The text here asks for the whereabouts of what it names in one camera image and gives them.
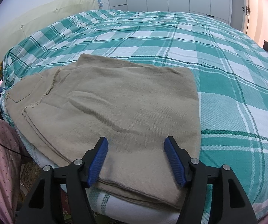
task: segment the patterned rug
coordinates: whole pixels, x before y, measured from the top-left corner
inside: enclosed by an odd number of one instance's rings
[[[20,180],[28,192],[31,190],[34,183],[39,178],[40,173],[41,168],[34,161],[25,164]],[[69,209],[68,196],[63,190],[61,190],[61,202],[65,224],[73,224],[73,221],[71,219],[71,212]],[[97,224],[123,224],[122,222],[113,220],[96,212],[94,212],[94,216]]]

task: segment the door handle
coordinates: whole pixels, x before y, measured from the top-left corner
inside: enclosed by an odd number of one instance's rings
[[[251,13],[250,9],[246,6],[246,15],[249,15]]]

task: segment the bed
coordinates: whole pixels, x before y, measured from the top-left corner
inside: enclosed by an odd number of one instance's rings
[[[268,53],[223,22],[174,12],[92,10],[41,29],[15,45],[3,60],[4,98],[23,77],[77,61],[82,53],[193,72],[202,128],[200,160],[229,164],[257,219],[268,213]],[[22,135],[33,159],[50,162]],[[94,211],[127,223],[175,223],[176,211],[128,203],[97,188],[88,190]],[[207,201],[203,223],[208,222]]]

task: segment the black cable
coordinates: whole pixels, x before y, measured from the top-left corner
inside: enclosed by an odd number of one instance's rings
[[[19,155],[21,155],[21,156],[23,156],[23,157],[27,157],[27,158],[32,159],[32,157],[29,157],[29,156],[23,155],[23,154],[21,154],[21,153],[19,153],[19,152],[16,152],[16,151],[14,151],[14,150],[11,150],[11,149],[9,149],[8,147],[2,145],[1,143],[0,143],[0,146],[4,147],[5,149],[7,149],[7,150],[9,150],[9,151],[12,151],[12,152],[14,152],[14,153],[16,153],[16,154],[19,154]]]

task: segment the headboard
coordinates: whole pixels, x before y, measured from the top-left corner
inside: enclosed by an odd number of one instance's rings
[[[55,0],[38,6],[0,29],[0,61],[14,45],[34,32],[87,10],[99,9],[97,0]]]

